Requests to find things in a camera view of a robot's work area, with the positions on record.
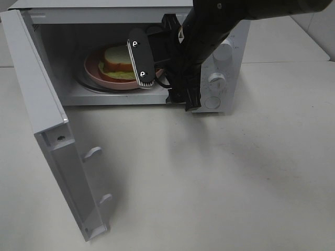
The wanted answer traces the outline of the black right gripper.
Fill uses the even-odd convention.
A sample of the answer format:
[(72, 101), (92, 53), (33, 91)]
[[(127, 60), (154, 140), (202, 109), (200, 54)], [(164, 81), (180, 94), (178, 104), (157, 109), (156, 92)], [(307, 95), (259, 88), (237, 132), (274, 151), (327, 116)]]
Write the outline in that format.
[(186, 69), (187, 56), (179, 41), (182, 26), (176, 14), (164, 14), (162, 25), (150, 25), (146, 29), (155, 68), (163, 69), (168, 83), (155, 81), (169, 89), (166, 103), (185, 104), (185, 111), (201, 107), (199, 66)]

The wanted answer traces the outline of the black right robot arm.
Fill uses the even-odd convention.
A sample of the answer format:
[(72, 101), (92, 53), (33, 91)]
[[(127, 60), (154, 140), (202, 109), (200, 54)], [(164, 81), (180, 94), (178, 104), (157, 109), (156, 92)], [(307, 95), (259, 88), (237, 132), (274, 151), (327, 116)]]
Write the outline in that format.
[(184, 103), (187, 111), (199, 108), (203, 62), (242, 20), (259, 20), (316, 13), (331, 0), (230, 0), (193, 1), (181, 24), (175, 14), (165, 14), (160, 25), (146, 30), (156, 65), (165, 70), (168, 102)]

